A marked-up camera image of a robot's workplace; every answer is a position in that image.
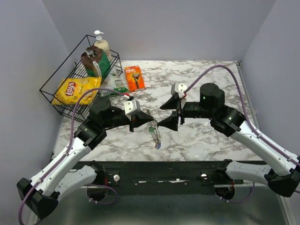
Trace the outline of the key with green tag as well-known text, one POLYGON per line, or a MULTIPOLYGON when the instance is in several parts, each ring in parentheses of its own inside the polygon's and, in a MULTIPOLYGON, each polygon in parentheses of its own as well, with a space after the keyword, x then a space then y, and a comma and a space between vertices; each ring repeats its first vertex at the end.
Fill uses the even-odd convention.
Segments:
POLYGON ((157 129, 153 126, 149 126, 148 128, 148 131, 151 133, 151 134, 155 134, 157 132, 157 129))

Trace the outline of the round metal keyring disc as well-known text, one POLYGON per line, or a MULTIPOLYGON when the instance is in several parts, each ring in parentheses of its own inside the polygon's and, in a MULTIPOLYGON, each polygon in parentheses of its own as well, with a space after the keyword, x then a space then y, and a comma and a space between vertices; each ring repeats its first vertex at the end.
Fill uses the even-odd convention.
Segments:
POLYGON ((153 121, 148 122, 148 131, 152 137, 152 140, 155 144, 155 149, 158 150, 161 148, 161 134, 158 130, 158 122, 154 118, 153 121))

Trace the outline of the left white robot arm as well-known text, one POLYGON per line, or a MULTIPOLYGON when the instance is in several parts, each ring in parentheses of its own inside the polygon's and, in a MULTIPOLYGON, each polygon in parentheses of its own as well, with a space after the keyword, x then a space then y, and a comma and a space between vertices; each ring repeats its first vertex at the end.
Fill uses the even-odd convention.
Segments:
POLYGON ((21 205, 27 205, 42 220, 55 210, 64 196, 77 188, 101 184, 105 169, 96 163, 84 166, 73 175, 69 171, 106 138, 107 130, 128 126, 132 132, 153 120, 133 97, 125 96, 123 109, 112 106, 108 97, 98 97, 89 108, 87 120, 77 130, 71 130, 70 141, 64 150, 39 173, 18 181, 16 187, 21 205))

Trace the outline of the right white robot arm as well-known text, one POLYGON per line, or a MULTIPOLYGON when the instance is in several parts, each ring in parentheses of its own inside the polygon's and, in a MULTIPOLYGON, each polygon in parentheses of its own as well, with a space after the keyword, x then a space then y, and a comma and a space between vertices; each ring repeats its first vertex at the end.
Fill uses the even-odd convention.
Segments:
POLYGON ((215 173, 218 182, 248 180, 264 184, 283 197, 292 196, 300 183, 300 167, 292 161, 299 162, 300 158, 264 136, 243 113, 225 105, 225 93, 217 85, 203 84, 199 102, 186 101, 186 90, 182 83, 172 85, 171 98, 160 107, 172 114, 158 125, 178 131, 178 125, 184 124, 186 118, 209 119, 216 131, 240 142, 265 162, 255 165, 225 160, 215 173))

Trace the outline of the key with blue tag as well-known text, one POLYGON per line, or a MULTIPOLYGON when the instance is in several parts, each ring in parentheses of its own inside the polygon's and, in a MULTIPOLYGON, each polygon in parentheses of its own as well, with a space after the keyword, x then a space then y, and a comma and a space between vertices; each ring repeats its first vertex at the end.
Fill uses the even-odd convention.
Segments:
POLYGON ((160 149, 161 148, 161 143, 156 144, 156 149, 160 149))

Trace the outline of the orange Gillette razor box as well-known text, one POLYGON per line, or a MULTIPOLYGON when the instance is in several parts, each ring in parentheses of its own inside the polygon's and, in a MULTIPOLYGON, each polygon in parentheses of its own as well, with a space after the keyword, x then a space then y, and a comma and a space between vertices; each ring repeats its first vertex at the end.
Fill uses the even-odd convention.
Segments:
POLYGON ((145 89, 143 76, 139 66, 125 67, 125 76, 130 92, 141 91, 145 89))

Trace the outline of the white and green packet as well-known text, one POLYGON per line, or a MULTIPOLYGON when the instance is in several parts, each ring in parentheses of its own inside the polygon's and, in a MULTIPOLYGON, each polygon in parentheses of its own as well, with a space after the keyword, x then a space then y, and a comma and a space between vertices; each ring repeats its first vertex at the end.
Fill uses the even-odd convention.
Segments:
POLYGON ((101 85, 100 87, 106 89, 112 89, 121 93, 127 92, 128 89, 124 85, 123 81, 120 78, 120 71, 112 69, 109 73, 105 75, 102 74, 101 85))

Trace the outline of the brown and green bag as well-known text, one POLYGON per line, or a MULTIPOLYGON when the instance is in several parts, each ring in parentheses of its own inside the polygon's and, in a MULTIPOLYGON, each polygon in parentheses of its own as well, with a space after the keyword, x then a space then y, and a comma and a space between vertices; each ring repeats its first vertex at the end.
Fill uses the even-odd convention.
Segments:
POLYGON ((103 49, 91 46, 85 49, 81 55, 87 74, 91 77, 106 76, 111 68, 109 59, 103 49))

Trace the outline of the yellow Lays chips bag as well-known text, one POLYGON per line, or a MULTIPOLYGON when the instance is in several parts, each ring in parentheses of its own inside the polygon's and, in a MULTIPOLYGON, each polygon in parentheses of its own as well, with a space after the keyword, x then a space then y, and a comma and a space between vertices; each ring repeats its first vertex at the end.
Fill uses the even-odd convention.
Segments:
POLYGON ((54 95, 52 105, 75 105, 88 90, 99 88, 101 77, 84 77, 62 79, 54 95))

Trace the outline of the cream pump lotion bottle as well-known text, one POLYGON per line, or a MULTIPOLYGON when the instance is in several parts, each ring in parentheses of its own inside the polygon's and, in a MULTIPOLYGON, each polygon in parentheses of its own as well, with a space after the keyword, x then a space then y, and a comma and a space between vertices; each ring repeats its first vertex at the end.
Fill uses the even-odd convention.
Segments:
POLYGON ((101 32, 99 30, 96 30, 96 31, 94 31, 94 34, 96 36, 96 41, 94 43, 94 46, 102 49, 106 53, 106 55, 108 57, 108 60, 111 62, 112 55, 111 55, 111 52, 110 52, 108 42, 102 38, 103 32, 101 32))

